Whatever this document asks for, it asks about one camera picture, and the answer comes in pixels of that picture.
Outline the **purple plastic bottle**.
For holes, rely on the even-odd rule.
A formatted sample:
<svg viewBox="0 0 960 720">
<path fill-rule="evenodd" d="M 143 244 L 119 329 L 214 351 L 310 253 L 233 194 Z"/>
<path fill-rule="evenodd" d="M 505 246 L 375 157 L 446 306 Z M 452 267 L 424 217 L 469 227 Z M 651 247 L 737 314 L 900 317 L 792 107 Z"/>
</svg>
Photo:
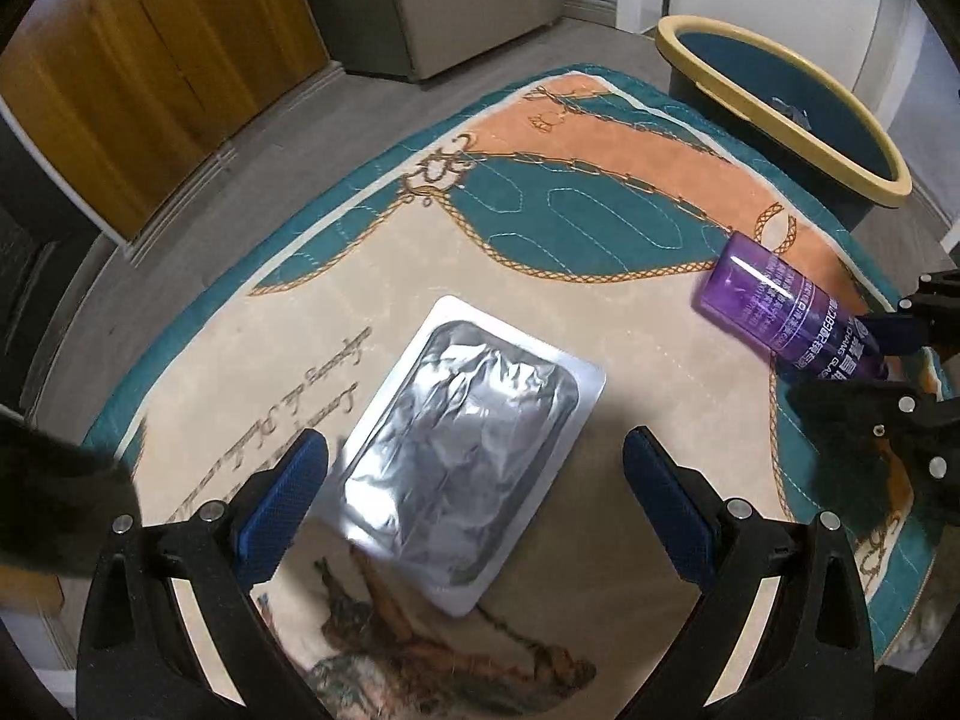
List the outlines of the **purple plastic bottle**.
<svg viewBox="0 0 960 720">
<path fill-rule="evenodd" d="M 884 380 L 889 368 L 859 317 L 740 232 L 701 285 L 698 310 L 818 380 Z"/>
</svg>

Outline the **teal yellow-rimmed trash bin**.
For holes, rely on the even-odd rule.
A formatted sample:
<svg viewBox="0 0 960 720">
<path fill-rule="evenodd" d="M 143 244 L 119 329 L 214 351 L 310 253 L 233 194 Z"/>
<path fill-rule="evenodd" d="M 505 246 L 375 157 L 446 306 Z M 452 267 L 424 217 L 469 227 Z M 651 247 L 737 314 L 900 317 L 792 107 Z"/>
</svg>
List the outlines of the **teal yellow-rimmed trash bin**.
<svg viewBox="0 0 960 720">
<path fill-rule="evenodd" d="M 669 94 L 791 177 L 853 229 L 874 206 L 913 192 L 907 161 L 875 115 L 818 65 L 758 32 L 695 15 L 664 16 L 656 47 Z"/>
</svg>

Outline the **teal orange patterned rug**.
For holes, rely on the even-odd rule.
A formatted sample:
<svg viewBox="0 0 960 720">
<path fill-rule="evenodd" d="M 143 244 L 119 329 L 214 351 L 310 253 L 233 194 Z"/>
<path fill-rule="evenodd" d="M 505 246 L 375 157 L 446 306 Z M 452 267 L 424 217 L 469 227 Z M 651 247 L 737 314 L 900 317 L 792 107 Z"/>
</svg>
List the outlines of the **teal orange patterned rug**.
<svg viewBox="0 0 960 720">
<path fill-rule="evenodd" d="M 573 65 L 363 164 L 110 395 L 91 717 L 830 718 L 918 606 L 934 344 L 822 200 Z"/>
</svg>

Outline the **silver foil pouch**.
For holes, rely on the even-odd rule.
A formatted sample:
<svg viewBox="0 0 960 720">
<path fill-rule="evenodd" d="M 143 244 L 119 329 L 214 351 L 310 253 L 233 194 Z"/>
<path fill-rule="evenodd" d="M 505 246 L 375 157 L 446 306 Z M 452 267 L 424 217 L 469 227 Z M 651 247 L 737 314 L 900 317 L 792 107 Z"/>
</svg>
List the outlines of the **silver foil pouch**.
<svg viewBox="0 0 960 720">
<path fill-rule="evenodd" d="M 314 515 L 438 610 L 466 616 L 606 382 L 596 364 L 444 296 L 345 440 Z"/>
</svg>

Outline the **black entrance door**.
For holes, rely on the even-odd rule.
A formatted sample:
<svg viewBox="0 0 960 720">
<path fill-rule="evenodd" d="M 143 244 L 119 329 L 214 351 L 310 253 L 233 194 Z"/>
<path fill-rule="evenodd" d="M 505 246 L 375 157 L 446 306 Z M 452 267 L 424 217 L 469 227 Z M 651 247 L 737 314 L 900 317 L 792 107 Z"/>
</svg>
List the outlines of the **black entrance door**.
<svg viewBox="0 0 960 720">
<path fill-rule="evenodd" d="M 99 229 L 2 122 L 2 405 L 20 413 L 29 369 Z"/>
</svg>

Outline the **wooden two-door cabinet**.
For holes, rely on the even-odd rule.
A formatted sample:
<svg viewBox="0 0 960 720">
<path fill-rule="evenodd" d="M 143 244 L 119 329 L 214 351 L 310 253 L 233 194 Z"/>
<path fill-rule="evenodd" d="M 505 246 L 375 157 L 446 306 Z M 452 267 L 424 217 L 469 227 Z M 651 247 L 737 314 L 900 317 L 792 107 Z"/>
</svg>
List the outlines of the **wooden two-door cabinet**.
<svg viewBox="0 0 960 720">
<path fill-rule="evenodd" d="M 34 0 L 2 52 L 2 99 L 132 241 L 228 138 L 327 62 L 306 0 Z"/>
</svg>

